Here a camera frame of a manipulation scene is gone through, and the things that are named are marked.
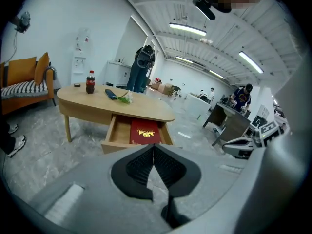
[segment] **gray floor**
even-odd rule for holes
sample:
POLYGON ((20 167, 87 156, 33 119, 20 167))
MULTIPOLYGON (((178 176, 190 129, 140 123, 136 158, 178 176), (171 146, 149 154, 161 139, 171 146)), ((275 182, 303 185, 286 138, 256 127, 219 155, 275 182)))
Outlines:
MULTIPOLYGON (((169 122, 168 127, 176 145, 188 152, 230 158, 224 155, 219 145, 211 146, 215 140, 212 126, 202 128, 208 114, 197 120, 184 111, 182 97, 173 100, 150 89, 146 90, 146 94, 161 98, 172 107, 176 120, 169 122)), ((51 101, 19 110, 10 115, 8 122, 19 125, 14 136, 26 135, 27 143, 15 156, 6 157, 3 172, 10 190, 26 202, 46 184, 80 162, 103 155, 100 142, 105 139, 108 126, 70 118, 73 141, 68 143, 64 117, 51 101)), ((1 152, 1 164, 3 159, 4 154, 1 152)), ((164 205, 168 191, 155 168, 151 171, 147 187, 153 190, 154 203, 157 206, 164 205)))

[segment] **cardboard box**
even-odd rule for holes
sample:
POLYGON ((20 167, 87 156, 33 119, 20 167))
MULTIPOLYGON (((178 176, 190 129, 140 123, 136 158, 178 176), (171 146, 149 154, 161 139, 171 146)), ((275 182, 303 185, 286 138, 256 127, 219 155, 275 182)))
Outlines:
POLYGON ((172 85, 169 83, 166 83, 165 85, 161 84, 158 88, 158 91, 160 91, 164 95, 168 95, 171 91, 172 85))
POLYGON ((159 87, 159 85, 160 85, 160 82, 158 82, 158 81, 153 81, 153 84, 152 84, 152 88, 154 88, 154 89, 158 89, 158 87, 159 87))

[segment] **machine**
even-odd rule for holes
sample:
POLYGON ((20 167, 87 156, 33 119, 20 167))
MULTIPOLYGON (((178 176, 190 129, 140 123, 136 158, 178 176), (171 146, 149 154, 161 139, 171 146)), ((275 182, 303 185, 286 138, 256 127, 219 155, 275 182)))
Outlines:
POLYGON ((232 139, 223 144, 222 149, 233 157, 248 159, 255 148, 266 147, 279 135, 281 135, 280 127, 276 121, 272 121, 254 131, 252 137, 232 139))

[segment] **ceiling light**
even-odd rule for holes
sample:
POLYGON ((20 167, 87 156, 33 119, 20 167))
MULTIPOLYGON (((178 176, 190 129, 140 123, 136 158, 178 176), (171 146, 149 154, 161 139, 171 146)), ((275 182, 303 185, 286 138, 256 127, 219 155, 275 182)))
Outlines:
POLYGON ((225 79, 223 76, 217 74, 216 72, 212 71, 212 70, 209 70, 210 73, 213 73, 214 75, 220 77, 221 79, 225 79))
POLYGON ((182 57, 178 57, 178 56, 176 56, 176 58, 177 58, 177 59, 179 59, 179 60, 186 61, 186 62, 188 62, 188 63, 193 63, 191 60, 187 60, 187 59, 182 58, 182 57))
POLYGON ((254 67, 256 71, 263 74, 263 70, 243 51, 239 52, 239 55, 243 57, 252 67, 254 67))
POLYGON ((193 28, 193 27, 190 27, 190 26, 187 26, 187 25, 183 25, 183 24, 177 24, 177 23, 169 23, 169 26, 171 28, 174 28, 174 29, 180 29, 180 30, 185 30, 185 31, 189 31, 189 32, 192 32, 192 33, 195 33, 195 34, 199 34, 201 36, 205 36, 207 34, 206 31, 203 31, 203 30, 200 30, 200 29, 196 29, 196 28, 193 28))

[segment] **orange pillow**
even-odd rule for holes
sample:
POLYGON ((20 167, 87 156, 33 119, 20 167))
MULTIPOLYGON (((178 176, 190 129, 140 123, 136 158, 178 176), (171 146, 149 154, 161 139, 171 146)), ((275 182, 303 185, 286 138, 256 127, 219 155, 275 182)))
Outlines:
POLYGON ((0 87, 3 88, 3 76, 4 76, 4 62, 0 64, 0 87))
POLYGON ((10 61, 7 86, 23 81, 33 80, 35 68, 36 57, 10 61))
POLYGON ((43 74, 46 70, 47 66, 49 65, 49 55, 48 52, 45 52, 42 57, 40 57, 39 61, 37 62, 36 70, 35 70, 35 84, 39 85, 42 83, 43 74))

